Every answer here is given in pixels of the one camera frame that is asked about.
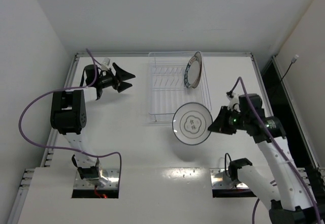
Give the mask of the green rimmed white plate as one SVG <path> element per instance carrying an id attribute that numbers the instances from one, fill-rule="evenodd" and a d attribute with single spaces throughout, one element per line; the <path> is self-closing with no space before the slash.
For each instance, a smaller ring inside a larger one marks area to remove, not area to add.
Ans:
<path id="1" fill-rule="evenodd" d="M 186 88 L 193 88 L 193 84 L 196 81 L 198 71 L 199 63 L 194 54 L 194 56 L 192 56 L 189 60 L 184 73 L 184 84 Z"/>

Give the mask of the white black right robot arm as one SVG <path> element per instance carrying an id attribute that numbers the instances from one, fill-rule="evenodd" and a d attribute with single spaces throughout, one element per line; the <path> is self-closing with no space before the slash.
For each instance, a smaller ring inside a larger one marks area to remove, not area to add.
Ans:
<path id="1" fill-rule="evenodd" d="M 265 157 L 275 181 L 271 184 L 247 158 L 225 163 L 225 175 L 233 183 L 244 183 L 269 212 L 271 223 L 321 223 L 324 204 L 316 202 L 291 156 L 286 133 L 278 118 L 266 117 L 257 94 L 227 92 L 229 104 L 222 106 L 208 130 L 233 135 L 238 130 L 253 137 Z"/>

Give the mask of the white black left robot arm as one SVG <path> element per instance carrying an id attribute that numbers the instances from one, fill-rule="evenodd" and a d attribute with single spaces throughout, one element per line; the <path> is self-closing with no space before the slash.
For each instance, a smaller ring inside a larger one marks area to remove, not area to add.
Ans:
<path id="1" fill-rule="evenodd" d="M 95 155 L 86 134 L 82 132 L 87 124 L 86 103 L 99 100 L 107 87 L 112 87 L 118 93 L 132 87 L 127 80 L 136 77 L 116 63 L 112 67 L 114 72 L 104 66 L 87 65 L 80 81 L 80 85 L 85 87 L 56 91 L 52 97 L 51 126 L 64 136 L 75 152 L 72 163 L 80 178 L 95 186 L 108 183 L 109 175 L 101 167 L 100 157 Z"/>

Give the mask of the grey flower pattern plate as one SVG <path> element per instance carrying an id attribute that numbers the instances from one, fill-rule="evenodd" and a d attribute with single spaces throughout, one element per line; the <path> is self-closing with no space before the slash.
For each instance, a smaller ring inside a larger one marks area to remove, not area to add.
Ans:
<path id="1" fill-rule="evenodd" d="M 211 132 L 208 127 L 212 122 L 212 115 L 204 105 L 191 102 L 176 110 L 172 119 L 172 129 L 180 142 L 196 146 L 209 138 Z"/>

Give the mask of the orange sunburst ceramic plate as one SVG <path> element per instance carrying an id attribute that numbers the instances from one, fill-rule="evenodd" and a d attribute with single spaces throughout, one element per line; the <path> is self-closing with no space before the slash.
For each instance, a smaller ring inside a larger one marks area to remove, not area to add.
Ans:
<path id="1" fill-rule="evenodd" d="M 201 75 L 202 75 L 202 68 L 203 68 L 203 56 L 202 53 L 200 51 L 197 51 L 195 53 L 195 57 L 199 63 L 199 71 L 197 74 L 197 78 L 195 83 L 193 84 L 193 88 L 196 88 L 199 85 L 200 79 L 201 79 Z"/>

